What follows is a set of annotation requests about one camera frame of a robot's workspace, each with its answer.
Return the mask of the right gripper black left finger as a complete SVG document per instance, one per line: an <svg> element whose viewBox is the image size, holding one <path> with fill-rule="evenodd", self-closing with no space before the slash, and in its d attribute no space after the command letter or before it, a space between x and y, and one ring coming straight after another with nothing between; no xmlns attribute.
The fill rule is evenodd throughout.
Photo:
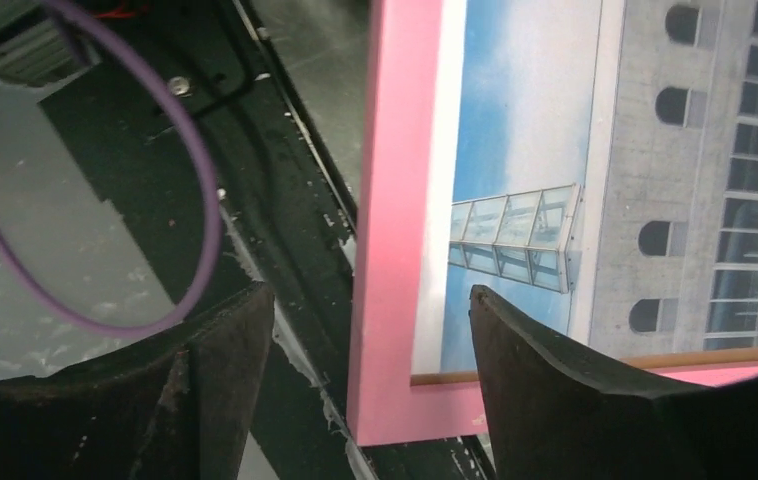
<svg viewBox="0 0 758 480"><path fill-rule="evenodd" d="M168 330L0 381L0 479L234 479L272 339L255 282Z"/></svg>

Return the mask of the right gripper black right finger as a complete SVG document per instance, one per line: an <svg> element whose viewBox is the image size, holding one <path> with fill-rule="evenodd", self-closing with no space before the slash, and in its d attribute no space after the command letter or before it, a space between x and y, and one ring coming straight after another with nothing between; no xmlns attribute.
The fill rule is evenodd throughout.
<svg viewBox="0 0 758 480"><path fill-rule="evenodd" d="M618 360L470 301L499 478L758 479L758 347Z"/></svg>

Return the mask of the pink wooden picture frame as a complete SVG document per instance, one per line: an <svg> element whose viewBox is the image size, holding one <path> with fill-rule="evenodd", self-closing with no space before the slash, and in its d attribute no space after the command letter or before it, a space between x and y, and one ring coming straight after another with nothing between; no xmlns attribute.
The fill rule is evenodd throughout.
<svg viewBox="0 0 758 480"><path fill-rule="evenodd" d="M411 373L448 1L373 10L346 419L361 446L487 430L478 368Z"/></svg>

